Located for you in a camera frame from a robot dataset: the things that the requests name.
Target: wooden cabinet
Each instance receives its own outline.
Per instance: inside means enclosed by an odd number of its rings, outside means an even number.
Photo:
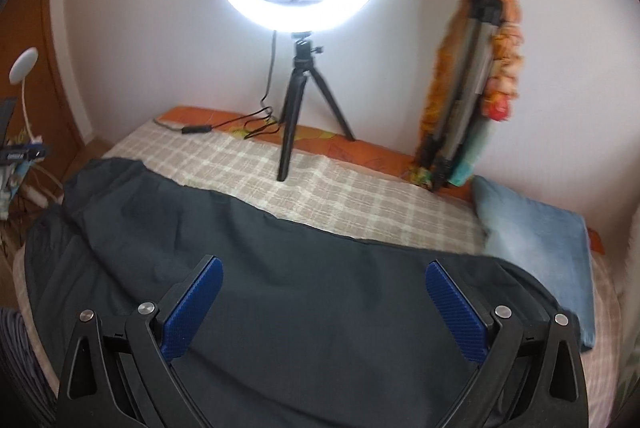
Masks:
[[[51,39],[49,0],[8,0],[0,13],[0,98],[18,98],[9,137],[24,127],[20,85],[9,84],[9,70],[18,55],[28,47],[37,47],[40,52],[26,82],[26,106],[31,129],[34,135],[42,135],[44,142],[51,147],[50,155],[42,166],[62,179],[84,145],[60,82]]]

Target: mattress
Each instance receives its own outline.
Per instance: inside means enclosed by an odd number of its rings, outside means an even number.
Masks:
[[[213,125],[216,130],[228,132],[238,138],[244,138],[248,132],[263,125],[262,121],[239,119],[238,113],[202,109],[200,107],[174,107],[159,116],[160,121],[168,121],[176,125]],[[257,141],[280,145],[283,131],[276,134],[263,134],[255,138]],[[343,135],[322,131],[312,127],[299,125],[296,128],[294,148],[306,153],[319,154],[334,159],[338,163],[378,177],[389,177],[394,180],[407,176],[413,158],[410,155],[373,145],[366,141],[348,141]],[[472,202],[471,185],[461,187],[448,186],[440,189],[438,195],[455,197],[468,203]],[[604,247],[597,231],[589,229],[591,249],[604,254]]]
[[[176,116],[172,121],[185,123]],[[316,143],[319,141],[324,139],[318,137]],[[233,133],[224,132],[181,135],[150,122],[117,144],[107,157],[141,160],[149,169],[180,184],[227,193],[276,217],[332,233],[454,253],[482,252],[484,233],[471,204],[432,195],[392,174],[380,174],[371,166],[348,163],[345,160],[353,161],[354,157],[345,152],[344,159],[338,162],[326,155],[295,151],[289,178],[277,183],[280,149],[275,145],[241,141]],[[58,378],[31,316],[24,280],[24,251],[15,258],[14,281],[34,352],[57,393]],[[590,426],[604,428],[617,380],[620,307],[607,259],[596,252],[593,252],[593,283],[596,345],[583,355],[582,362]]]

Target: light blue cushion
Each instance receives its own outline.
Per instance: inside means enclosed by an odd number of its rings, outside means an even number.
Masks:
[[[573,212],[527,199],[489,181],[472,182],[487,234],[484,252],[523,268],[580,320],[583,350],[596,341],[589,234]]]

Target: mini tripod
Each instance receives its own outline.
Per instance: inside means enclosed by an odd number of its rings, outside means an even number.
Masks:
[[[287,87],[287,95],[284,100],[282,116],[280,117],[280,125],[284,125],[284,139],[282,141],[282,151],[280,154],[280,166],[278,167],[278,181],[282,182],[289,175],[289,162],[291,160],[291,151],[293,149],[293,141],[296,135],[296,127],[298,126],[298,118],[300,118],[300,107],[302,106],[302,97],[305,93],[308,74],[320,89],[322,96],[331,107],[332,112],[342,132],[349,141],[355,141],[353,132],[346,121],[338,103],[335,101],[334,95],[331,94],[329,86],[322,78],[322,75],[316,70],[314,64],[314,53],[322,53],[321,47],[314,48],[311,41],[308,40],[311,33],[294,33],[293,38],[296,39],[296,57],[293,60],[293,72]]]

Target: checkered sheet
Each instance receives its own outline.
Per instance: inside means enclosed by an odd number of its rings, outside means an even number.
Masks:
[[[471,206],[320,155],[294,152],[289,178],[276,182],[280,149],[229,134],[181,135],[147,123],[106,157],[138,159],[182,185],[233,195],[276,217],[360,239],[454,253],[481,253],[484,233]],[[620,307],[607,259],[593,254],[596,345],[583,355],[591,428],[607,425],[616,390]],[[14,279],[38,360],[46,360],[18,254]]]

